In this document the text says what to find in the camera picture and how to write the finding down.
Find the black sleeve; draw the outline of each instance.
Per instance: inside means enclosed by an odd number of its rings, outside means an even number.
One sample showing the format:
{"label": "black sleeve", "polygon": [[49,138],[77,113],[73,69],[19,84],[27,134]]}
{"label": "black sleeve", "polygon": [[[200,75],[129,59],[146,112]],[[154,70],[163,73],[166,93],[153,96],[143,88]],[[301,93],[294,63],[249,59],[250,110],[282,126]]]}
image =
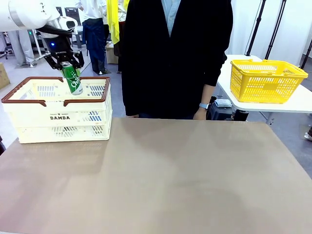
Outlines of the black sleeve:
{"label": "black sleeve", "polygon": [[137,35],[137,29],[138,24],[136,19],[135,0],[130,0],[125,23],[124,45],[122,51],[122,95],[127,116],[139,114],[137,104],[137,85],[135,80],[136,73],[133,70],[135,64],[138,63],[134,36]]}
{"label": "black sleeve", "polygon": [[213,27],[208,29],[207,50],[206,50],[206,67],[205,67],[205,84],[216,86],[221,68],[227,57],[225,51],[229,47],[230,37],[233,27],[233,12],[231,0],[218,0],[214,10]]}

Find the gray pants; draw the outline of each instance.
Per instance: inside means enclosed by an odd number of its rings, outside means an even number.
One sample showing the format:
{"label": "gray pants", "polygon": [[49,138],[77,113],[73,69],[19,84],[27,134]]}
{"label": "gray pants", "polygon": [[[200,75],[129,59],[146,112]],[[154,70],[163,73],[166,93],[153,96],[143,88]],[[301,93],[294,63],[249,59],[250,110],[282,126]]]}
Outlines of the gray pants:
{"label": "gray pants", "polygon": [[8,32],[12,49],[14,51],[18,65],[33,63],[35,60],[34,52],[31,47],[27,30]]}

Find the soda can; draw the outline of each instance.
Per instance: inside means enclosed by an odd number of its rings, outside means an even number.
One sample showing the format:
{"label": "soda can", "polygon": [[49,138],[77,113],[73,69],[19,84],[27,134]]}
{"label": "soda can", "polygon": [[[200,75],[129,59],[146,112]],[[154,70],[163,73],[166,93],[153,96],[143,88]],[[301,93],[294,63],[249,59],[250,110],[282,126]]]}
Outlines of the soda can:
{"label": "soda can", "polygon": [[77,73],[73,65],[69,62],[62,62],[62,66],[62,73],[64,78],[67,80],[70,92],[73,95],[82,94],[83,88],[80,82],[80,78],[77,77]]}

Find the yellow basket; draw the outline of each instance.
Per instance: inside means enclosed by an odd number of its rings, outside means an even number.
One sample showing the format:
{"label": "yellow basket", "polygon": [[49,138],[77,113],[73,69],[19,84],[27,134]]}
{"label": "yellow basket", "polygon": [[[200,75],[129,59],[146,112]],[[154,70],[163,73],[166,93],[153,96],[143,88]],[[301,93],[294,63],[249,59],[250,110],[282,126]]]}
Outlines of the yellow basket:
{"label": "yellow basket", "polygon": [[302,69],[283,61],[233,60],[231,91],[241,102],[285,103],[308,77]]}

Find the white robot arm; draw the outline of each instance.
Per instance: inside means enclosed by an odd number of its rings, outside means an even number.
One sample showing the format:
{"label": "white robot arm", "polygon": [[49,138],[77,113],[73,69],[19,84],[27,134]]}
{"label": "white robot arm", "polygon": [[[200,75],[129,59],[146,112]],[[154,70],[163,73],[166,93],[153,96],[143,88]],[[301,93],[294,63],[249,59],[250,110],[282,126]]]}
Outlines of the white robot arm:
{"label": "white robot arm", "polygon": [[0,31],[37,29],[51,53],[45,59],[53,69],[62,70],[62,62],[70,62],[74,68],[83,66],[81,51],[73,52],[69,41],[77,34],[77,25],[75,19],[61,17],[51,0],[1,0]]}

